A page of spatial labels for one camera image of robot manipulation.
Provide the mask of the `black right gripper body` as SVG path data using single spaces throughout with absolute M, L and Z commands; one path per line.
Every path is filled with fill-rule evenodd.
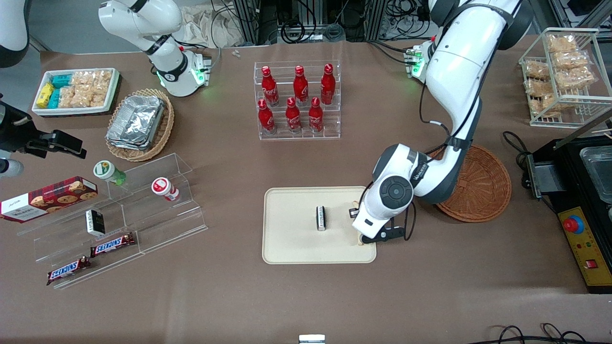
M 6 103 L 0 104 L 0 150 L 21 150 L 36 136 L 36 126 L 28 113 Z

